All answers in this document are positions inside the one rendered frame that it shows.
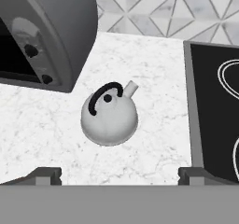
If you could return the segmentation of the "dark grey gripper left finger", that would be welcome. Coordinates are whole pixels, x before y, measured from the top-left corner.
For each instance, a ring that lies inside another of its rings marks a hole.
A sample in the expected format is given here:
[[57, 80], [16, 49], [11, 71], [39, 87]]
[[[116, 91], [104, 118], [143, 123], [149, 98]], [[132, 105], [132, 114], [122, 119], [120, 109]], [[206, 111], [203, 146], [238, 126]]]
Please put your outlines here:
[[61, 167], [37, 167], [29, 175], [5, 182], [5, 185], [61, 186]]

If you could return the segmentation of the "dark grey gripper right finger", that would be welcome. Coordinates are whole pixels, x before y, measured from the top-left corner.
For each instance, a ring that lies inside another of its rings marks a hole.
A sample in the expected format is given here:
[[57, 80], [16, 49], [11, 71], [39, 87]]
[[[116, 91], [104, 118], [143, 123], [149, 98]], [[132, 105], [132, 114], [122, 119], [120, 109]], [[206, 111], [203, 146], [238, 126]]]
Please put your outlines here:
[[215, 177], [202, 167], [180, 167], [178, 184], [184, 186], [235, 185], [235, 182]]

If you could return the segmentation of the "black hob with grey frame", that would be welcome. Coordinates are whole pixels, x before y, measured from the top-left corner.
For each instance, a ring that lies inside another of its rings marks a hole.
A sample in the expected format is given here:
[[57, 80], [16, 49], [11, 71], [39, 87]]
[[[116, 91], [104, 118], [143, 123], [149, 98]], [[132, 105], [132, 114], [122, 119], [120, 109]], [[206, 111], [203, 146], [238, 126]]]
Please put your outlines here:
[[239, 46], [183, 48], [191, 165], [239, 185]]

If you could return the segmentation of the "grey toaster oven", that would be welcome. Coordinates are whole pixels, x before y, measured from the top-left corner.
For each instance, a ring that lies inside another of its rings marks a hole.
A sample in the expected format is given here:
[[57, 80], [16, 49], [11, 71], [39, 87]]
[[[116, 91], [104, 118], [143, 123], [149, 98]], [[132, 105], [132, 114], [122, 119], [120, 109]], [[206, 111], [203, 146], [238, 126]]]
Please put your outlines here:
[[72, 91], [97, 28], [96, 0], [0, 0], [0, 84]]

